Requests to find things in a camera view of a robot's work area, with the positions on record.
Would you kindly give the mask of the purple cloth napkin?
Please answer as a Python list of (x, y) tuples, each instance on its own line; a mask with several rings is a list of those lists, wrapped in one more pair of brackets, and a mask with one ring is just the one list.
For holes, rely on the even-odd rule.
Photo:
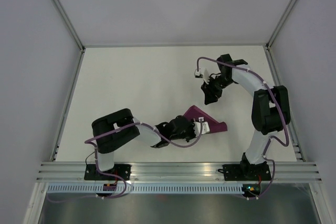
[(199, 122), (199, 119), (203, 119), (204, 123), (207, 123), (207, 134), (214, 134), (220, 132), (227, 132), (227, 124), (225, 122), (219, 122), (211, 117), (209, 114), (201, 110), (199, 107), (191, 106), (183, 116), (189, 121)]

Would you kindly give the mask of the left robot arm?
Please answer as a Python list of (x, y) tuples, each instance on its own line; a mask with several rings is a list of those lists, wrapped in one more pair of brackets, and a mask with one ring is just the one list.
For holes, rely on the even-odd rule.
[(114, 176), (114, 152), (132, 140), (146, 143), (151, 148), (173, 145), (188, 148), (195, 145), (207, 126), (203, 118), (191, 121), (179, 115), (156, 126), (136, 119), (130, 109), (122, 109), (94, 120), (93, 138), (85, 141), (94, 146), (96, 173), (104, 180)]

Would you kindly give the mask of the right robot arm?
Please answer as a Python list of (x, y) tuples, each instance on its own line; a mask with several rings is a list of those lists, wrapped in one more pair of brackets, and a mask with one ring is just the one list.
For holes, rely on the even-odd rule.
[(242, 86), (253, 98), (251, 121), (254, 134), (239, 164), (223, 165), (219, 172), (226, 181), (271, 181), (274, 170), (269, 168), (266, 155), (272, 140), (289, 146), (287, 125), (291, 121), (288, 90), (285, 86), (269, 86), (243, 60), (233, 60), (229, 54), (215, 60), (219, 73), (208, 74), (196, 67), (194, 76), (203, 79), (201, 86), (206, 105), (215, 103), (223, 89), (235, 83)]

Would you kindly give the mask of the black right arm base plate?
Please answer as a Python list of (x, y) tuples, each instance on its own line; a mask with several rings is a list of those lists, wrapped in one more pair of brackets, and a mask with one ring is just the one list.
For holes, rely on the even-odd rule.
[(243, 167), (240, 164), (226, 164), (217, 170), (225, 181), (270, 181), (271, 172), (267, 164)]

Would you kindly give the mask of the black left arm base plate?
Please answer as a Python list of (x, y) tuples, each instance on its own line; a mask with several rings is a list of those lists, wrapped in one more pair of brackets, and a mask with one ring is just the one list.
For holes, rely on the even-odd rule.
[(110, 180), (115, 181), (123, 178), (129, 180), (131, 175), (131, 165), (129, 164), (115, 164), (110, 170), (103, 173), (98, 172), (95, 164), (88, 164), (86, 166), (84, 180), (103, 181)]

